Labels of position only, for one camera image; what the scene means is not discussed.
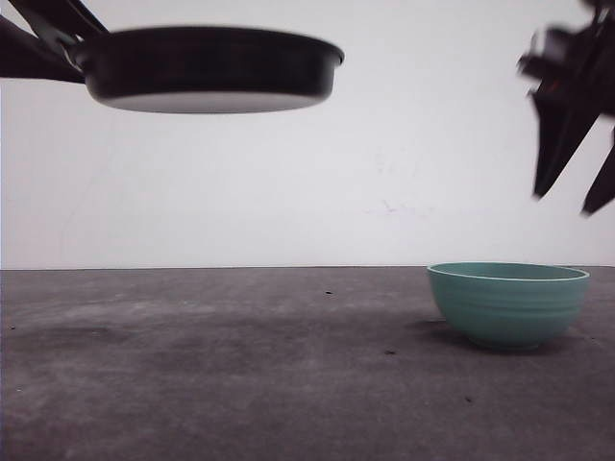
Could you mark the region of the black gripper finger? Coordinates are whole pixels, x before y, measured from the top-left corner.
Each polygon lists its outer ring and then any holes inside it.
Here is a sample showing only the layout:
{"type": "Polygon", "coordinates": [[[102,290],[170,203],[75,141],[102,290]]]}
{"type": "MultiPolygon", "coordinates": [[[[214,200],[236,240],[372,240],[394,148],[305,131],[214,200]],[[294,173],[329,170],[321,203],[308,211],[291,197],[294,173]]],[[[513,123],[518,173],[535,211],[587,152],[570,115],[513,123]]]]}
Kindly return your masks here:
{"type": "Polygon", "coordinates": [[[88,38],[109,30],[78,0],[9,0],[33,32],[88,38]]]}
{"type": "Polygon", "coordinates": [[[1,77],[83,84],[83,75],[39,38],[1,17],[1,77]]]}

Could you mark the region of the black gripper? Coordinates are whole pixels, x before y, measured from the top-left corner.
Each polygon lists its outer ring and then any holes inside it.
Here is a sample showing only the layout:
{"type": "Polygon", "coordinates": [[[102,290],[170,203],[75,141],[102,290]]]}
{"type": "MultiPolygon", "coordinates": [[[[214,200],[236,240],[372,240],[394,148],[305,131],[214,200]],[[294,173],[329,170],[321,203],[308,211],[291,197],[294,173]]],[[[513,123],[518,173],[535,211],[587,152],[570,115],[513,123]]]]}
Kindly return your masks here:
{"type": "MultiPolygon", "coordinates": [[[[592,10],[579,29],[550,25],[531,40],[518,71],[538,82],[531,93],[538,117],[538,157],[533,193],[553,187],[600,114],[614,113],[614,3],[583,1],[592,10]]],[[[585,197],[591,215],[615,194],[615,150],[611,148],[585,197]]]]}

